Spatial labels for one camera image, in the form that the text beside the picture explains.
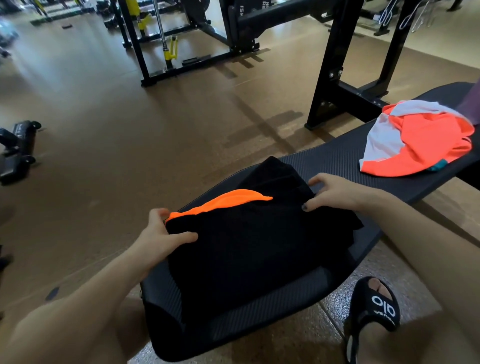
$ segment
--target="sandal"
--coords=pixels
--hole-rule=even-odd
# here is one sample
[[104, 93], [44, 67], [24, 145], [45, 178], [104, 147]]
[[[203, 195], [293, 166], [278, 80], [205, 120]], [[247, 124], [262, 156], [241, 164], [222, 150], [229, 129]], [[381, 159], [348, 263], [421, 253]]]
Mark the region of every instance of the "sandal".
[[360, 279], [355, 285], [350, 300], [350, 313], [346, 323], [350, 323], [350, 333], [346, 335], [347, 362], [356, 364], [359, 348], [360, 331], [370, 322], [378, 322], [388, 331], [395, 331], [400, 326], [400, 307], [392, 290], [380, 281], [390, 292], [392, 300], [371, 289], [368, 282], [375, 277]]

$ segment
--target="white fabric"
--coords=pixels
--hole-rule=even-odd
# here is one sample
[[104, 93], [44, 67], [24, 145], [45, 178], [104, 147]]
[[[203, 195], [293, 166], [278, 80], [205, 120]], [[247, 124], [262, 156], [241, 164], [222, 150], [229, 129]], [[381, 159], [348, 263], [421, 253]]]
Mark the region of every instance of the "white fabric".
[[[401, 101], [391, 110], [390, 115], [403, 116], [426, 112], [431, 114], [449, 112], [466, 119], [458, 111], [440, 105], [438, 102], [423, 100]], [[389, 121], [388, 115], [382, 112], [368, 133], [365, 152], [363, 158], [359, 160], [360, 170], [362, 170], [364, 161], [389, 159], [400, 153], [400, 149], [404, 146], [400, 131]]]

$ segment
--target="caster wheel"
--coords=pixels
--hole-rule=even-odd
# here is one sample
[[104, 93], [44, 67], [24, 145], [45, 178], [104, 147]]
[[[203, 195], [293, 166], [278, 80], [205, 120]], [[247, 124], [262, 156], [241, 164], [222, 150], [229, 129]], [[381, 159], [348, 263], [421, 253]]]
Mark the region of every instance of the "caster wheel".
[[36, 159], [34, 156], [23, 156], [22, 162], [26, 164], [34, 164], [36, 162]]
[[42, 124], [40, 124], [39, 122], [37, 121], [31, 121], [31, 125], [35, 128], [35, 129], [40, 129], [42, 127]]

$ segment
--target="brown floor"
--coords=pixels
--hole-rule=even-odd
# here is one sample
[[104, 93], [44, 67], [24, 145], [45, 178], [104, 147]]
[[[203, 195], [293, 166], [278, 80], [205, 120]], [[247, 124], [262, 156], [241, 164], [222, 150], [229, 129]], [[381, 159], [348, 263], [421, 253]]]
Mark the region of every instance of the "brown floor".
[[[148, 89], [140, 87], [133, 55], [99, 17], [69, 19], [68, 30], [64, 23], [33, 30], [20, 24], [13, 62], [0, 67], [0, 126], [25, 119], [45, 126], [37, 137], [40, 163], [25, 181], [0, 189], [0, 243], [16, 258], [1, 282], [0, 345], [52, 288], [60, 287], [58, 297], [69, 294], [127, 248], [150, 208], [176, 210], [269, 155], [310, 148], [360, 125], [341, 116], [313, 133], [303, 128], [328, 38], [313, 19], [266, 32], [257, 57]], [[387, 47], [354, 37], [342, 80], [362, 85], [376, 78]], [[180, 38], [183, 59], [221, 49], [198, 31]], [[161, 64], [159, 51], [149, 51], [149, 64]], [[478, 69], [405, 49], [385, 99], [479, 76]], [[478, 197], [454, 179], [419, 209], [478, 243]], [[439, 310], [388, 245], [379, 243], [319, 304], [190, 362], [339, 363], [349, 295], [367, 274], [392, 285], [404, 321]], [[132, 362], [160, 363], [148, 347]]]

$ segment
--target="person's left hand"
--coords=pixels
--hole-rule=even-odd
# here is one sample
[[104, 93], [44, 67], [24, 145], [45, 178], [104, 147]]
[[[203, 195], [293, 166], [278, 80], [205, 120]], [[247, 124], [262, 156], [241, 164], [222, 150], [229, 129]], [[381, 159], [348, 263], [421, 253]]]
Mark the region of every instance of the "person's left hand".
[[143, 277], [177, 247], [185, 243], [192, 243], [198, 239], [196, 232], [169, 235], [163, 223], [163, 220], [169, 216], [170, 212], [166, 208], [151, 210], [148, 216], [148, 226], [126, 251], [132, 258], [132, 261], [135, 264], [139, 264]]

